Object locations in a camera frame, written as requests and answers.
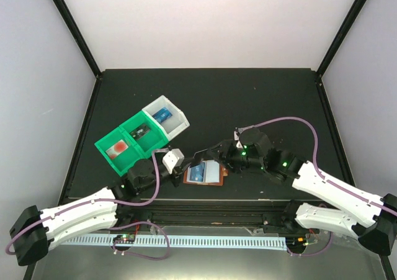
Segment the blue card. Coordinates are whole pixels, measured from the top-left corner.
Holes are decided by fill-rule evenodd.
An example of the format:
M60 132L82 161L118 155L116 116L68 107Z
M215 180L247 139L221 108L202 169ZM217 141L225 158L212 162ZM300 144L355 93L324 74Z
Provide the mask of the blue card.
M171 117L172 117L172 113L166 107L161 108L155 114L153 114L153 119L157 121L159 124L165 122Z
M204 182L205 163L201 162L199 165L188 169L187 181L193 183Z

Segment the brown leather card holder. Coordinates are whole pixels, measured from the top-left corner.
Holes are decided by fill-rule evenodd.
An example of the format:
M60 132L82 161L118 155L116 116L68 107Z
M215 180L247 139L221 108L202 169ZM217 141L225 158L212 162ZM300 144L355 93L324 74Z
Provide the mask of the brown leather card holder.
M184 174L184 184L194 184L201 186L222 186L224 178L228 175L228 170L215 170L210 168L210 161L203 161L205 163L205 174L204 174L204 182L202 183L193 183L187 181L187 171Z

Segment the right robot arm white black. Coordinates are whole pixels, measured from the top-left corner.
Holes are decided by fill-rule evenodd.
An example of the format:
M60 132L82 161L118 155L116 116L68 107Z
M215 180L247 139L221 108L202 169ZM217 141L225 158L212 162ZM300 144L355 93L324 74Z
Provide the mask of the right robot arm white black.
M285 230L327 230L354 238L378 255L391 255L396 240L395 195L381 197L351 186L321 171L314 161L276 149L257 128L237 132L233 139L209 148L206 154L229 171L258 171L275 183L289 182L292 188L331 205L326 209L292 202L290 207L295 210L282 216Z

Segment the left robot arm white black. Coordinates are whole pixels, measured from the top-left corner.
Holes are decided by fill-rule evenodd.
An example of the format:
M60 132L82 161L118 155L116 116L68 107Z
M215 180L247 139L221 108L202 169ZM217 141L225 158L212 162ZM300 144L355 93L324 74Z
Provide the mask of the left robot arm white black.
M133 214L127 207L144 207L157 198L162 183L178 186L193 159L170 160L165 155L137 161L113 187L53 208L25 208L11 227L6 254L15 256L19 266L44 258L49 251L70 238L102 229L128 229Z

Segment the blue card in white bin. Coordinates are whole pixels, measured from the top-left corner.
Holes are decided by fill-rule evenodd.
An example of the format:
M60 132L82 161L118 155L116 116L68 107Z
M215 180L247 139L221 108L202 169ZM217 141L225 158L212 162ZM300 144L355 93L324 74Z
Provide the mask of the blue card in white bin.
M153 114L153 119L157 121L159 124L165 122L171 117L172 117L172 113L166 107L161 108L155 114Z

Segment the black card in green bin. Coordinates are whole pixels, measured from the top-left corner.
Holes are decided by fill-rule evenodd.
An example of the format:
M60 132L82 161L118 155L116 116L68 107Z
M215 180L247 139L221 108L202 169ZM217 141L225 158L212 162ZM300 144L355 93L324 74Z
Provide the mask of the black card in green bin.
M150 130L151 129L148 127L148 125L143 123L138 127L136 127L135 129L133 129L130 132L130 135L134 140L139 140L141 137L145 136Z

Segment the red white card in bin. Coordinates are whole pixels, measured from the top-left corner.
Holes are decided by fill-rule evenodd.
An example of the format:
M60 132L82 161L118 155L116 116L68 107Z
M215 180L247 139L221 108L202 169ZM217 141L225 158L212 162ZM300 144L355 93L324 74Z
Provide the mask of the red white card in bin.
M119 140L117 143L113 144L110 148L108 148L105 152L111 160L114 160L127 149L128 145L123 140Z

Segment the white plastic bin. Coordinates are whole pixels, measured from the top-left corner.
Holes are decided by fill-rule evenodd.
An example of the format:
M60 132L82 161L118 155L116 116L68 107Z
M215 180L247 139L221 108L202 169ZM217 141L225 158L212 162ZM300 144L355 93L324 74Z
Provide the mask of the white plastic bin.
M163 107L170 110L172 117L159 124L153 119L153 114ZM164 95L142 108L142 111L162 130L169 142L190 126L185 114Z

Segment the green bin near white bin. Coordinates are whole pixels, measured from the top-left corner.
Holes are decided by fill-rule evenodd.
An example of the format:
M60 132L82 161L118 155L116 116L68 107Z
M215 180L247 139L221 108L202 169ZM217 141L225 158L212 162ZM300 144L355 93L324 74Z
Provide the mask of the green bin near white bin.
M163 148L169 142L161 128L143 111L123 122L120 127L134 140L145 156L150 156L153 150Z

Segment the green bin at end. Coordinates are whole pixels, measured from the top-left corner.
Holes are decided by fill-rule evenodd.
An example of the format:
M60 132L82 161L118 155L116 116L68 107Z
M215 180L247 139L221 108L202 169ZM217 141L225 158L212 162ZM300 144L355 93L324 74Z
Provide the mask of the green bin at end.
M94 145L119 176L126 174L129 168L143 158L142 149L121 127L113 129Z

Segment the small circuit board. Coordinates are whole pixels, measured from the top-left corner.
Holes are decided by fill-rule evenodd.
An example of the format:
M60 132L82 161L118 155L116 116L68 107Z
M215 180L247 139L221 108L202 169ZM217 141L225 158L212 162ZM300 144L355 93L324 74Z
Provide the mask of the small circuit board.
M135 235L134 234L120 234L116 235L113 239L113 244L116 245L131 245L135 241Z

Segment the black aluminium front rail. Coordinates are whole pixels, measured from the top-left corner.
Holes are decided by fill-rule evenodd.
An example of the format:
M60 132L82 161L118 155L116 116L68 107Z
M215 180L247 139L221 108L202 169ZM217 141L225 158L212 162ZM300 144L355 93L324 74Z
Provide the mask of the black aluminium front rail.
M298 200L156 200L144 207L121 205L116 226L150 221L159 226L246 227L266 234L304 236L319 233L319 227L303 228L293 221Z

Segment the right black frame post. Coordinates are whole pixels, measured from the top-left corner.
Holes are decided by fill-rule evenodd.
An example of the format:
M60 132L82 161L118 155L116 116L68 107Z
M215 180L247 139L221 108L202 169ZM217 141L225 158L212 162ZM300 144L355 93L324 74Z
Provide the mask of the right black frame post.
M367 0L354 0L349 11L347 12L344 20L340 28L338 29L335 37L333 38L325 56L323 57L318 69L316 70L316 74L322 78L329 68L332 60L336 56L339 48L341 47L343 41L345 40L347 34L349 33L350 29L352 28L355 20L359 16L361 10L363 9Z

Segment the black frame post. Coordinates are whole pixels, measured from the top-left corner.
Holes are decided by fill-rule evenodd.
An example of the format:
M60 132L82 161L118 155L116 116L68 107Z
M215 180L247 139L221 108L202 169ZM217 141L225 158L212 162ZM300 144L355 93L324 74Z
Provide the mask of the black frame post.
M325 56L323 57L318 69L316 70L316 74L322 78L329 68L332 60L336 56L339 48L341 47L343 41L345 40L347 34L349 33L350 29L352 28L355 20L359 16L361 10L363 9L367 0L354 0L349 11L347 12L344 20L340 28L338 29L335 37L333 38Z
M91 53L91 50L89 49L89 46L87 45L71 11L69 10L67 3L65 2L65 0L52 0L52 1L54 3L55 7L57 8L60 16L62 17L64 23L66 24L70 34L72 35L72 38L76 42L84 59L86 60L87 64L89 65L93 75L96 78L100 78L102 75L102 72L101 72L97 62L95 61L94 56Z

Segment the left black frame post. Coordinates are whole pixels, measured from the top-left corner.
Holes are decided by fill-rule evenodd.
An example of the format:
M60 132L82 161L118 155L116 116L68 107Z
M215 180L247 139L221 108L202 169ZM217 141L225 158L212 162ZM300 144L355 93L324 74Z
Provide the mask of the left black frame post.
M96 78L100 78L102 75L102 72L101 72L97 62L95 61L94 56L91 53L91 50L89 49L89 46L87 45L71 11L69 10L67 3L65 2L65 0L52 0L52 1L54 3L55 7L57 8L60 16L62 17L64 23L66 24L70 34L72 35L72 38L76 42L84 59L86 60L87 64L89 65L93 75Z

